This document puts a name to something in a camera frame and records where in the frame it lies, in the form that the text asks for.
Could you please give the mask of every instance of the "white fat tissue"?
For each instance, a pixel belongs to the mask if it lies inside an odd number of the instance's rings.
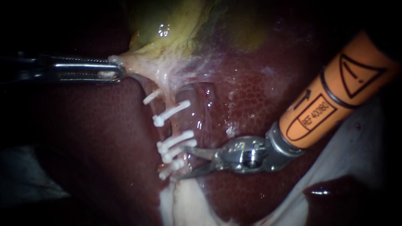
[[[171,107],[166,109],[164,112],[162,112],[160,115],[154,115],[152,119],[154,120],[154,125],[156,127],[162,127],[165,125],[165,121],[170,118],[172,115],[176,114],[177,112],[184,110],[188,107],[190,107],[191,103],[189,100],[185,100],[180,102],[177,106]]]
[[[332,137],[310,170],[296,184],[281,205],[254,225],[302,226],[308,205],[303,189],[318,182],[353,175],[372,189],[380,188],[383,115],[378,98],[357,109]],[[160,193],[160,210],[166,226],[233,226],[211,210],[195,179],[171,182]]]

